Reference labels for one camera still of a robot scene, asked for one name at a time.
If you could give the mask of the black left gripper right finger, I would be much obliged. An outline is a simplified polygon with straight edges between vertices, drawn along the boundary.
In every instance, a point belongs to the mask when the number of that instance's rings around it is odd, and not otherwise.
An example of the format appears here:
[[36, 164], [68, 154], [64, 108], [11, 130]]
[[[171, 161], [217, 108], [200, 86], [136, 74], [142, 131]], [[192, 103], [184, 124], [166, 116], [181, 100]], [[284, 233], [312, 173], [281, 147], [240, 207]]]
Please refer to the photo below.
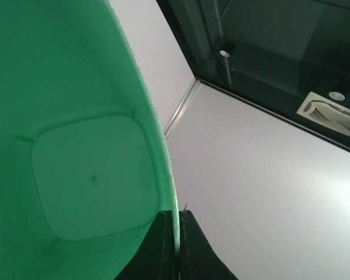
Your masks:
[[181, 279], [236, 279], [220, 260], [189, 210], [180, 216], [180, 278]]

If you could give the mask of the green plastic bin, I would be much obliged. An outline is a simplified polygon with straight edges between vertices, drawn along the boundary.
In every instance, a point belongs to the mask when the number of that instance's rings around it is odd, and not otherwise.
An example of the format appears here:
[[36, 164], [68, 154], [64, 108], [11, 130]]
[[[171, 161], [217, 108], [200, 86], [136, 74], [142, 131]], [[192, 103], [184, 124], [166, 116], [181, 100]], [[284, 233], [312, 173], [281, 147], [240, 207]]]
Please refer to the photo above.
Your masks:
[[0, 1], [0, 279], [114, 279], [176, 191], [107, 1]]

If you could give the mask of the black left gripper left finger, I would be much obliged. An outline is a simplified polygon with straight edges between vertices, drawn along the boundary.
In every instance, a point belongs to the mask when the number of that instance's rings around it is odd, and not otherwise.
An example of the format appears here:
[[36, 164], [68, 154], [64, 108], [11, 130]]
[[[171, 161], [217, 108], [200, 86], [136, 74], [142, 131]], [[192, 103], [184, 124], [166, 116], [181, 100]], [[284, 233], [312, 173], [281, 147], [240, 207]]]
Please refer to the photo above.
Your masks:
[[174, 234], [171, 211], [157, 213], [137, 252], [116, 279], [174, 279]]

